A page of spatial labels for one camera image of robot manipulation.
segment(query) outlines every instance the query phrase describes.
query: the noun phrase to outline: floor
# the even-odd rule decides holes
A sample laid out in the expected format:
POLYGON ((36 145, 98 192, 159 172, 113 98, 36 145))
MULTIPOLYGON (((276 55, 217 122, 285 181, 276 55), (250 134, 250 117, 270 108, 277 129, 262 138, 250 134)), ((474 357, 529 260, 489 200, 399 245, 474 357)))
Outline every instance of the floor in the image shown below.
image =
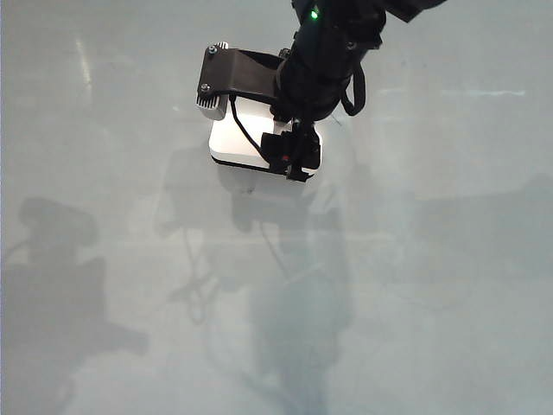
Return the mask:
POLYGON ((3 413, 553 413, 552 18, 390 18, 303 185, 194 108, 289 2, 5 0, 3 413))

